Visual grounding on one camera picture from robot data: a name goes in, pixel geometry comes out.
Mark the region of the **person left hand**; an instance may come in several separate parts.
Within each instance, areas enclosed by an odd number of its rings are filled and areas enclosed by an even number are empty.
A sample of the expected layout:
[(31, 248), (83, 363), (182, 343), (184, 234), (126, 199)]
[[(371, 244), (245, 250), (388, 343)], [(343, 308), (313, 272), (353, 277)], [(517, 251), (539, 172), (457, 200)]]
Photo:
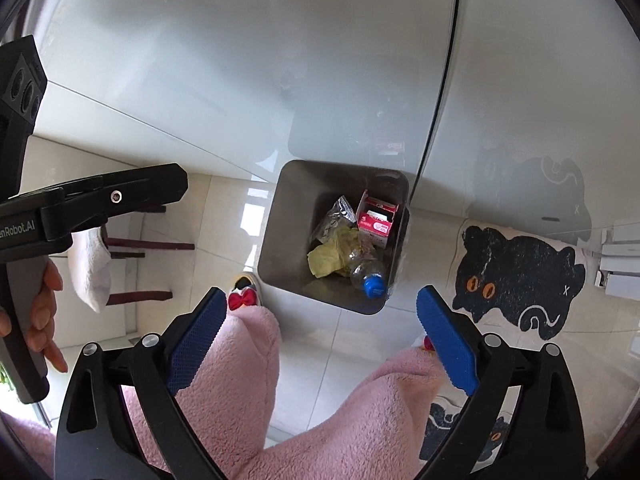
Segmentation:
[(43, 272), (40, 292), (32, 302), (32, 310), (29, 315), (30, 325), (25, 340), (30, 350), (42, 354), (58, 372), (66, 373), (68, 365), (60, 348), (54, 342), (54, 317), (56, 310), (58, 310), (55, 294), (62, 292), (62, 290), (63, 279), (60, 271), (48, 259)]

